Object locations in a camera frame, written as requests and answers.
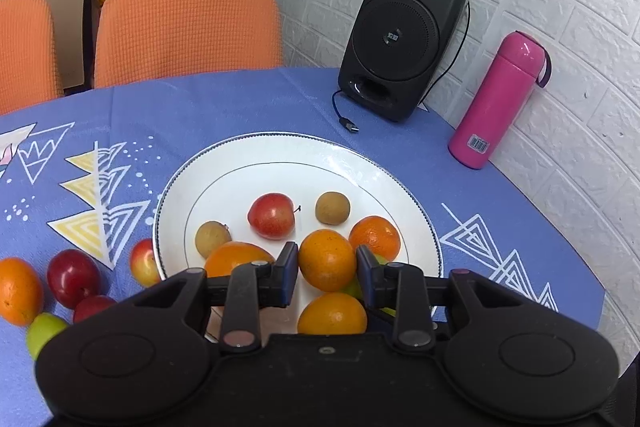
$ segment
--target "water bottle cap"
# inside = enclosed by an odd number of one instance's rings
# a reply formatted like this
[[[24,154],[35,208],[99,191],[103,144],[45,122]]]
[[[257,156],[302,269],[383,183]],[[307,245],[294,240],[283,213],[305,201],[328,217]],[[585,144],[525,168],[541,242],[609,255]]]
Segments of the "water bottle cap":
[[[539,84],[544,87],[548,82],[551,75],[550,57],[546,50],[527,34],[513,32],[507,35],[500,45],[498,55],[534,78],[538,77],[546,62],[545,78],[540,80]]]

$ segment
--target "pink water bottle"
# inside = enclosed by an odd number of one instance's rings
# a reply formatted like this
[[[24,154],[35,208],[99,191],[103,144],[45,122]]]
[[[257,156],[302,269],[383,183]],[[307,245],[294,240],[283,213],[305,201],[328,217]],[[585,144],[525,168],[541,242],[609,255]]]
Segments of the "pink water bottle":
[[[539,80],[545,61],[545,74]],[[449,141],[449,152],[467,167],[482,168],[527,100],[533,84],[545,87],[550,77],[551,58],[546,49],[522,32],[507,35]]]

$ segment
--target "fruit plate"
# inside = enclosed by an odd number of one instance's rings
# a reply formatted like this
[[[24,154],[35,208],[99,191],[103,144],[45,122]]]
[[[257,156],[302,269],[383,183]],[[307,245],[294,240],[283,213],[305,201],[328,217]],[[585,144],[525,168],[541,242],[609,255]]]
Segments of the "fruit plate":
[[[324,192],[346,195],[349,219],[337,227],[321,224],[315,206]],[[286,194],[295,207],[294,231],[270,241],[249,226],[247,213],[268,192]],[[286,241],[302,240],[317,229],[331,228],[349,237],[366,216],[382,216],[398,229],[401,250],[396,261],[420,267],[425,275],[443,276],[440,244],[427,213],[411,192],[382,167],[341,145],[314,136],[264,132],[236,136],[197,153],[172,176],[160,198],[153,228],[156,263],[162,279],[189,267],[203,267],[195,248],[196,231],[206,221],[225,223],[234,241],[253,243],[274,257]],[[292,304],[286,310],[260,312],[262,339],[270,333],[295,333],[298,317],[322,292],[299,274]],[[219,310],[213,309],[207,331],[215,340]]]

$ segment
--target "speaker grille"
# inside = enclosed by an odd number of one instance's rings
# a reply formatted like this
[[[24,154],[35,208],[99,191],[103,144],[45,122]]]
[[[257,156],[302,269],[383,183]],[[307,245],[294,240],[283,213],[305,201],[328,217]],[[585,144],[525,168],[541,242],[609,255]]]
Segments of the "speaker grille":
[[[385,80],[407,80],[422,73],[438,46],[433,15],[417,0],[372,0],[353,27],[358,60]]]

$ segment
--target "white triangle pattern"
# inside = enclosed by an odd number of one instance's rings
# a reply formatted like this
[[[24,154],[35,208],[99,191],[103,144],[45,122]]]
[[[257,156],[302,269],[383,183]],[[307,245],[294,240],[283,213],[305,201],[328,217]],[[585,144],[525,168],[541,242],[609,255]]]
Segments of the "white triangle pattern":
[[[149,203],[150,201],[125,203],[103,211],[102,223],[109,258],[113,266],[116,265],[133,229],[135,229]]]
[[[124,178],[125,174],[129,172],[131,165],[125,165],[117,167],[108,172],[100,172],[98,174],[98,183],[100,184],[100,201],[103,206],[109,206],[111,204],[111,198],[113,193],[120,185],[120,182]]]
[[[103,172],[111,168],[114,158],[126,146],[127,142],[116,143],[109,148],[98,149],[98,171]]]
[[[18,147],[18,155],[20,156],[20,161],[22,162],[22,166],[24,166],[24,171],[27,173],[31,185],[38,179],[38,176],[53,156],[53,153],[58,148],[58,145],[60,145],[66,132],[75,124],[75,122],[71,122],[52,127],[51,129],[34,132],[30,134],[28,140],[20,144],[20,147]]]
[[[458,226],[446,233],[440,238],[442,245],[448,245],[463,251],[476,261],[484,264],[494,270],[489,279],[505,285],[510,289],[539,302],[547,308],[558,311],[556,300],[551,293],[551,286],[547,282],[545,288],[542,290],[540,297],[536,295],[527,275],[527,269],[522,263],[520,254],[517,250],[512,250],[509,256],[502,260],[502,256],[495,246],[494,239],[487,228],[484,219],[479,214],[476,214],[471,219],[462,223],[454,214],[449,210],[444,203],[442,206],[456,220]]]

